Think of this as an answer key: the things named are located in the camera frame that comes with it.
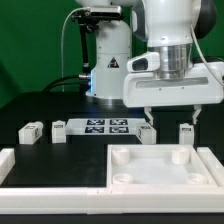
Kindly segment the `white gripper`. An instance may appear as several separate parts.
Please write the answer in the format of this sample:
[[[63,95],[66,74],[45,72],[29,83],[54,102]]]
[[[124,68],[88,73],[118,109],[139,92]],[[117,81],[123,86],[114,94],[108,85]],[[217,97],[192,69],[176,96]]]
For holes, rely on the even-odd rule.
[[[202,111],[202,104],[216,104],[224,99],[224,87],[203,63],[197,63],[180,79],[158,79],[153,73],[129,74],[124,81],[123,101],[126,107],[144,107],[153,126],[151,107],[194,105],[192,123]]]

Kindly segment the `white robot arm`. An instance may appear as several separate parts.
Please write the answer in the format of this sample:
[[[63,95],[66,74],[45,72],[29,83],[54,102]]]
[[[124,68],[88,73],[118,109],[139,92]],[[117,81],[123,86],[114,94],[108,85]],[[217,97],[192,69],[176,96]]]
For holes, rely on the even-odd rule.
[[[87,96],[128,108],[188,106],[224,100],[224,62],[192,49],[216,23],[214,0],[76,0],[80,23],[96,32],[96,65]]]

